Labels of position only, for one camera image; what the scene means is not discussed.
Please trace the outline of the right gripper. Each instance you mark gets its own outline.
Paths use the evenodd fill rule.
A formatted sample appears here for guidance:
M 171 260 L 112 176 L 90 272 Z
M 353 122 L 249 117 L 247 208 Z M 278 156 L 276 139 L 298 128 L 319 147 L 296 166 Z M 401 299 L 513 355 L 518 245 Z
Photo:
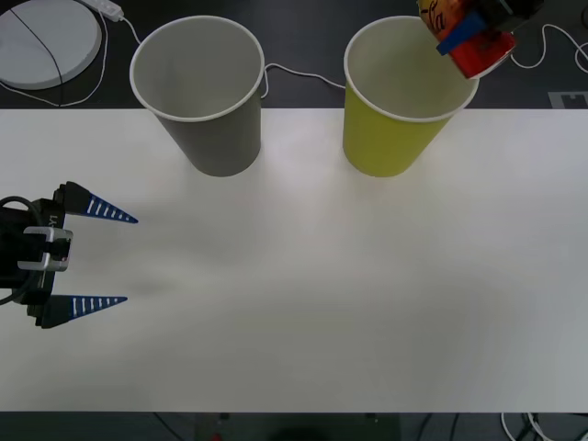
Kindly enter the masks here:
M 477 9 L 445 10 L 435 16 L 437 51 L 449 54 L 486 28 L 513 32 L 544 5 L 544 0 L 483 0 Z

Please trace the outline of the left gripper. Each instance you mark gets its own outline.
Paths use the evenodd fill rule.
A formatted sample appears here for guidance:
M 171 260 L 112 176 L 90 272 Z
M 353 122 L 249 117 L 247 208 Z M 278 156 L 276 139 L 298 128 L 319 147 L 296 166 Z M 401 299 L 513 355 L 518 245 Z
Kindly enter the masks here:
M 51 329 L 117 306 L 127 297 L 65 296 L 52 293 L 55 276 L 65 270 L 65 213 L 137 224 L 128 212 L 75 182 L 54 192 L 54 200 L 22 197 L 1 200 L 1 303 L 27 307 L 41 329 Z

